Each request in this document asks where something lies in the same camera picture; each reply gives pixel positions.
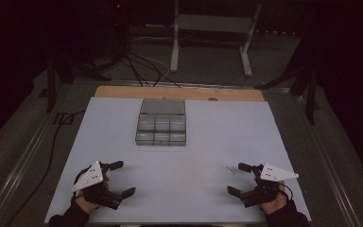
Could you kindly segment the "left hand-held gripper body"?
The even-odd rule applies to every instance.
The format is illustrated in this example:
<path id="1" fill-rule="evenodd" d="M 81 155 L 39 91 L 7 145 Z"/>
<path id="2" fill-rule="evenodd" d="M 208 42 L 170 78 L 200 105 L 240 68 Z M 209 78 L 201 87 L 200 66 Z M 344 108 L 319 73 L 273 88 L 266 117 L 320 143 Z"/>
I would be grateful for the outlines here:
<path id="1" fill-rule="evenodd" d="M 122 197 L 111 192 L 105 185 L 105 176 L 109 170 L 109 164 L 96 161 L 89 167 L 82 169 L 76 176 L 72 187 L 72 201 L 82 192 L 86 201 L 117 209 Z"/>

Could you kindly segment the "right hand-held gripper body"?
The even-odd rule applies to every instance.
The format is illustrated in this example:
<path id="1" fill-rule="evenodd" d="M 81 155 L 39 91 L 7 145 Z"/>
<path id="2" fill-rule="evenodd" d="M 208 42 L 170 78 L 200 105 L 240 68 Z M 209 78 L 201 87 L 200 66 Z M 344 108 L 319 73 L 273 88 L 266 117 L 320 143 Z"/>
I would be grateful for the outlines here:
<path id="1" fill-rule="evenodd" d="M 251 173 L 254 174 L 257 185 L 252 191 L 241 193 L 239 197 L 246 207 L 274 201 L 278 194 L 278 182 L 299 177 L 298 173 L 269 164 L 252 167 Z"/>

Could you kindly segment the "clear compartment box with lid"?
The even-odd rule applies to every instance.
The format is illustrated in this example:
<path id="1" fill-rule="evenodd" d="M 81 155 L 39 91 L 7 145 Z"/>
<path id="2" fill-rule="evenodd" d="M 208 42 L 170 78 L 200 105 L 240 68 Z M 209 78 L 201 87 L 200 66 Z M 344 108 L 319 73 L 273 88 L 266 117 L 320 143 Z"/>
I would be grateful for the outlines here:
<path id="1" fill-rule="evenodd" d="M 183 99 L 145 98 L 135 133 L 138 146 L 185 147 L 186 111 Z"/>

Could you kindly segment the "person's left hand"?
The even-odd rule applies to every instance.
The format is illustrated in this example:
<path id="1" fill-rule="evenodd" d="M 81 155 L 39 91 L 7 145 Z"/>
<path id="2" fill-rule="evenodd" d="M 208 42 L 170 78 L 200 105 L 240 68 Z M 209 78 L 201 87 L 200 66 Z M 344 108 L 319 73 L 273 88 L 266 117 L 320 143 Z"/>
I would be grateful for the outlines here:
<path id="1" fill-rule="evenodd" d="M 75 199 L 75 203 L 88 215 L 91 215 L 94 211 L 100 208 L 99 204 L 86 201 L 83 195 L 78 195 Z"/>

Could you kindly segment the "person's right hand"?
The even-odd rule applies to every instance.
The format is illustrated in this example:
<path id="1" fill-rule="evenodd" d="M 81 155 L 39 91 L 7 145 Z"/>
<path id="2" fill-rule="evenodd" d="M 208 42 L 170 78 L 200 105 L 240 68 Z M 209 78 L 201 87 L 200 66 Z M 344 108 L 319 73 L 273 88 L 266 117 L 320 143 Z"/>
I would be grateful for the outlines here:
<path id="1" fill-rule="evenodd" d="M 260 209 L 266 214 L 270 215 L 279 209 L 282 209 L 287 204 L 287 195 L 285 192 L 285 183 L 278 182 L 278 194 L 274 201 L 261 203 Z"/>

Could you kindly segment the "white table mat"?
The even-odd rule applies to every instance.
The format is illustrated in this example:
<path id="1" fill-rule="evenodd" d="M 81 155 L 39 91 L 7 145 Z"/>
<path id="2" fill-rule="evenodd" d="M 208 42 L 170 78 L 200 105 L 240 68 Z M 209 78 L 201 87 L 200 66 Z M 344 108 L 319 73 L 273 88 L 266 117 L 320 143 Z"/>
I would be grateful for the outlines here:
<path id="1" fill-rule="evenodd" d="M 185 147 L 141 147 L 135 133 L 142 102 L 132 98 L 90 100 L 47 214 L 70 205 L 78 173 L 95 161 L 124 166 L 110 173 L 110 188 L 136 188 L 116 210 L 102 207 L 92 223 L 258 223 L 264 215 L 228 194 L 227 186 L 254 188 L 239 163 L 292 168 L 265 101 L 188 100 Z M 228 167 L 234 175 L 226 171 Z"/>

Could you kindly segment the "black tripod stand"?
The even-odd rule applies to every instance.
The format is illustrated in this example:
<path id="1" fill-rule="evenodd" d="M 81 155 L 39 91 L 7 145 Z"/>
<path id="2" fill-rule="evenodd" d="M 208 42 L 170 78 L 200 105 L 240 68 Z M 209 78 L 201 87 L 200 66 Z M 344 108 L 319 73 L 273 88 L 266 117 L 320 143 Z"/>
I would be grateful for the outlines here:
<path id="1" fill-rule="evenodd" d="M 50 114 L 57 102 L 57 82 L 56 82 L 56 72 L 58 70 L 58 63 L 64 61 L 71 66 L 74 66 L 77 70 L 87 74 L 96 80 L 110 81 L 109 78 L 103 77 L 98 74 L 92 68 L 84 65 L 80 61 L 72 58 L 69 54 L 59 51 L 51 50 L 46 53 L 46 75 L 47 75 L 47 88 L 43 90 L 43 97 L 47 98 L 47 108 L 46 112 Z"/>
<path id="2" fill-rule="evenodd" d="M 313 66 L 299 66 L 296 69 L 284 72 L 280 77 L 255 86 L 255 89 L 267 90 L 283 81 L 294 78 L 294 82 L 289 88 L 289 93 L 293 96 L 301 96 L 306 91 L 305 116 L 311 125 L 315 124 L 314 110 L 316 103 L 317 72 Z"/>

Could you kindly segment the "wooden table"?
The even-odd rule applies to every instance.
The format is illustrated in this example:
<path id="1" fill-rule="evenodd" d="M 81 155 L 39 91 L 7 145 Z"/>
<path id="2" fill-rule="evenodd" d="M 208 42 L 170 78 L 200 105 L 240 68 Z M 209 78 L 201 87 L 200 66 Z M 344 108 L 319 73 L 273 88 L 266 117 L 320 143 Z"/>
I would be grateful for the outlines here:
<path id="1" fill-rule="evenodd" d="M 95 91 L 95 97 L 165 98 L 218 101 L 265 100 L 262 93 L 257 90 L 131 86 L 99 86 Z"/>

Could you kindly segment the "grey metal stand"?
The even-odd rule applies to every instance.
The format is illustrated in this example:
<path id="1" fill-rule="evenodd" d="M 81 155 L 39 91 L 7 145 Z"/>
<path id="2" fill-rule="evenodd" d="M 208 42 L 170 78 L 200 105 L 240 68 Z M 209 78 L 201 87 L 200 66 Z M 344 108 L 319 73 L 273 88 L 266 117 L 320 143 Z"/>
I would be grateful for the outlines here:
<path id="1" fill-rule="evenodd" d="M 247 40 L 239 46 L 239 55 L 243 67 L 243 74 L 247 78 L 252 76 L 248 50 L 262 8 L 261 4 L 255 5 L 251 17 L 243 18 L 180 13 L 180 0 L 174 0 L 174 3 L 173 47 L 170 61 L 171 72 L 178 71 L 180 52 L 179 41 L 181 39 L 179 37 L 179 32 L 181 29 L 189 29 L 193 31 L 245 33 L 247 35 Z"/>

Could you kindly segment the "metal floor rail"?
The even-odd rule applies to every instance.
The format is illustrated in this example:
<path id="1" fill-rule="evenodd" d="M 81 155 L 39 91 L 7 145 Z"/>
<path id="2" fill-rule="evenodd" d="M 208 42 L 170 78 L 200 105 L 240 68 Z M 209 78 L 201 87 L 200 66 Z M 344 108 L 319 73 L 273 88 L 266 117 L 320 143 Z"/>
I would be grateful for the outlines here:
<path id="1" fill-rule="evenodd" d="M 0 130 L 0 218 L 70 89 L 69 84 L 59 88 L 49 113 L 45 99 L 33 92 Z"/>
<path id="2" fill-rule="evenodd" d="M 363 227 L 356 211 L 353 208 L 347 191 L 338 177 L 333 163 L 326 152 L 325 146 L 320 141 L 320 137 L 313 129 L 313 126 L 307 120 L 305 114 L 306 104 L 304 103 L 304 99 L 301 96 L 293 96 L 292 98 L 296 108 L 298 109 L 301 122 L 310 137 L 310 141 L 315 146 L 315 153 L 320 161 L 321 169 L 333 192 L 335 201 L 337 202 L 340 213 L 345 219 L 347 227 Z"/>

